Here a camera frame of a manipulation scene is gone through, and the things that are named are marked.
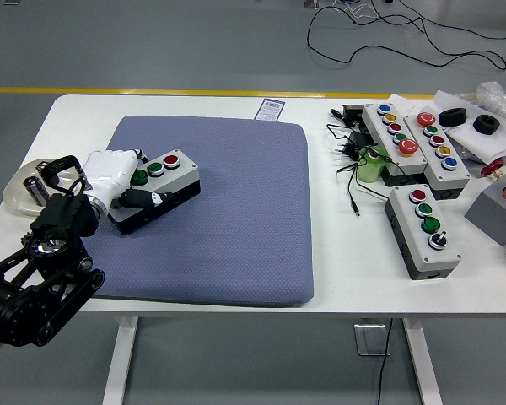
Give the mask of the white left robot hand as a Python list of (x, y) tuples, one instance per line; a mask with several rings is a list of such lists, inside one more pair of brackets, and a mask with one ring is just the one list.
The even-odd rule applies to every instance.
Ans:
[(95, 151), (89, 155), (83, 167), (89, 184), (84, 194), (100, 215), (107, 215), (114, 200), (118, 200), (124, 208), (142, 209), (175, 202), (172, 192), (129, 190), (130, 180), (140, 158), (145, 158), (140, 149)]

